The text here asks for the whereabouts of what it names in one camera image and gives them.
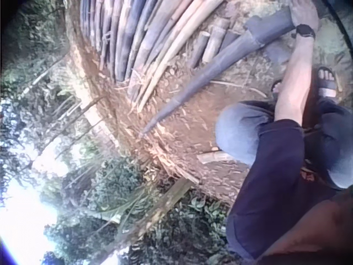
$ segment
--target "hand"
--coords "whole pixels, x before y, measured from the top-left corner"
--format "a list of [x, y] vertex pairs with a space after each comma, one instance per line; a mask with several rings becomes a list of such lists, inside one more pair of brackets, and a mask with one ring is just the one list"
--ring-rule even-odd
[[294, 26], [305, 24], [310, 26], [315, 33], [319, 28], [319, 17], [312, 0], [291, 0], [291, 15]]

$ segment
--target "dirt ground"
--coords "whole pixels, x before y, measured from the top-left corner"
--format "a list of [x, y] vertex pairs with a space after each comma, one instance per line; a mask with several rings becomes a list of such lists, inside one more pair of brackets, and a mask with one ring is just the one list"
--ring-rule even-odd
[[[242, 33], [244, 22], [254, 14], [271, 14], [280, 9], [285, 1], [229, 0], [225, 1], [210, 16], [199, 30], [207, 30], [217, 17], [235, 21], [236, 29]], [[131, 111], [126, 99], [128, 82], [113, 84], [107, 69], [98, 70], [98, 54], [84, 41], [79, 31], [79, 1], [70, 1], [66, 24], [71, 43], [71, 59], [74, 67], [86, 82], [86, 91], [92, 98], [106, 96], [98, 105], [101, 117], [117, 138], [121, 150], [137, 154], [141, 160], [153, 157], [159, 160], [170, 174], [192, 175], [199, 180], [198, 187], [205, 193], [232, 204], [249, 169], [237, 161], [212, 162], [203, 165], [197, 155], [210, 152], [215, 143], [215, 122], [224, 107], [242, 100], [271, 100], [270, 86], [280, 78], [285, 66], [272, 63], [262, 51], [240, 60], [222, 75], [218, 81], [230, 82], [232, 86], [209, 84], [200, 93], [163, 121], [144, 139], [138, 133], [151, 117], [165, 105], [198, 70], [190, 70], [186, 62], [191, 54], [195, 33], [187, 42], [160, 80], [154, 96], [142, 113]], [[337, 73], [343, 100], [352, 91], [352, 61], [348, 48], [332, 17], [326, 13], [321, 19], [322, 27], [317, 34], [314, 64], [325, 64]], [[293, 48], [295, 40], [291, 33], [282, 37]]]

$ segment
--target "person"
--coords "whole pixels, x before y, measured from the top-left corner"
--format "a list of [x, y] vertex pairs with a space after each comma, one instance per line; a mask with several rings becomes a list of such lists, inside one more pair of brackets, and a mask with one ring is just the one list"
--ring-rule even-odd
[[[216, 124], [218, 146], [251, 167], [228, 216], [227, 240], [233, 252], [259, 264], [339, 264], [348, 257], [352, 264], [353, 116], [336, 104], [332, 70], [313, 71], [312, 82], [314, 4], [292, 0], [290, 9], [296, 44], [273, 86], [277, 101], [228, 106]], [[319, 122], [306, 134], [311, 87]]]

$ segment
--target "blue jeans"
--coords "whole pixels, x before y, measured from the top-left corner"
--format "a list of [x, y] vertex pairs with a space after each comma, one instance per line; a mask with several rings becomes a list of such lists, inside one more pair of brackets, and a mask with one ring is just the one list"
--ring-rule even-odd
[[[332, 100], [317, 101], [319, 130], [305, 136], [306, 159], [330, 184], [347, 188], [353, 184], [353, 115]], [[275, 106], [246, 101], [228, 106], [216, 124], [218, 146], [235, 160], [251, 166], [259, 144], [259, 129], [274, 121]]]

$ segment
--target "foot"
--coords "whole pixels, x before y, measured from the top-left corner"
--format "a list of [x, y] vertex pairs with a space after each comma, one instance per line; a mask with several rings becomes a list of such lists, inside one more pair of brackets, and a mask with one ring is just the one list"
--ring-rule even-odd
[[324, 66], [318, 69], [318, 87], [320, 97], [335, 100], [337, 95], [337, 85], [335, 74], [332, 70]]
[[282, 84], [282, 80], [277, 80], [273, 83], [271, 87], [272, 96], [275, 101], [277, 101], [278, 99], [278, 94], [280, 93], [281, 84]]

